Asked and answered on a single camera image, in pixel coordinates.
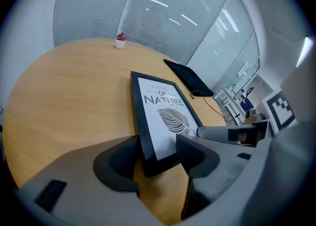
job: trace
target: plant pot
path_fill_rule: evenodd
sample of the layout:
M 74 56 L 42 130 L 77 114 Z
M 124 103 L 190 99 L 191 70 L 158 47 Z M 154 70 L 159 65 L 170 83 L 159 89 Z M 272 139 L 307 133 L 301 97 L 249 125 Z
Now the plant pot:
M 116 42 L 115 42 L 115 47 L 116 47 L 117 49 L 124 49 L 125 42 L 126 42 L 126 41 L 116 40 Z

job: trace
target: wooden table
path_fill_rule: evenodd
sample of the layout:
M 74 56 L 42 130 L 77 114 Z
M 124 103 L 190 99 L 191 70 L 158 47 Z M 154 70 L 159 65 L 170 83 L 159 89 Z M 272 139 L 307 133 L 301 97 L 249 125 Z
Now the wooden table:
M 203 125 L 225 125 L 202 97 L 191 99 L 163 61 L 172 59 L 131 42 L 123 50 L 114 45 L 114 39 L 70 42 L 42 55 L 21 75 L 3 121 L 5 156 L 19 187 L 66 152 L 135 134 L 131 71 L 176 82 Z M 212 98 L 206 100 L 220 111 Z M 146 178 L 138 161 L 134 180 L 153 214 L 167 225 L 180 221 L 188 184 L 181 164 Z

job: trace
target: picture frame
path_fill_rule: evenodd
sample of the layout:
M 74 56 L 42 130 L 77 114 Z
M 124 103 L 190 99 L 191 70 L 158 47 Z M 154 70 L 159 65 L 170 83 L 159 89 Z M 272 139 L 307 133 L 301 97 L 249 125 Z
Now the picture frame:
M 196 136 L 202 122 L 175 82 L 134 71 L 130 77 L 143 170 L 146 177 L 152 177 L 180 163 L 176 134 Z

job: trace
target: cable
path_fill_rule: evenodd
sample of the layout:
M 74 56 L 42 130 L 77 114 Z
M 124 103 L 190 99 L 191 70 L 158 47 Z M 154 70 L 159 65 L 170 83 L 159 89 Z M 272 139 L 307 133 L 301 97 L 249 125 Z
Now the cable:
M 192 99 L 195 99 L 193 96 L 192 96 L 192 94 L 194 93 L 194 92 L 200 92 L 201 93 L 201 95 L 202 95 L 202 92 L 200 91 L 200 90 L 194 90 L 194 91 L 192 91 L 191 92 L 191 94 L 190 94 L 190 96 L 191 96 L 191 98 Z M 202 97 L 203 97 L 203 99 L 204 99 L 204 101 L 206 102 L 206 104 L 208 104 L 209 105 L 209 107 L 211 108 L 211 109 L 213 109 L 212 108 L 212 106 L 206 101 L 206 99 L 205 99 L 205 97 L 202 95 Z M 217 112 L 224 120 L 225 120 L 225 118 L 223 117 L 223 115 L 222 114 L 220 114 L 219 112 Z

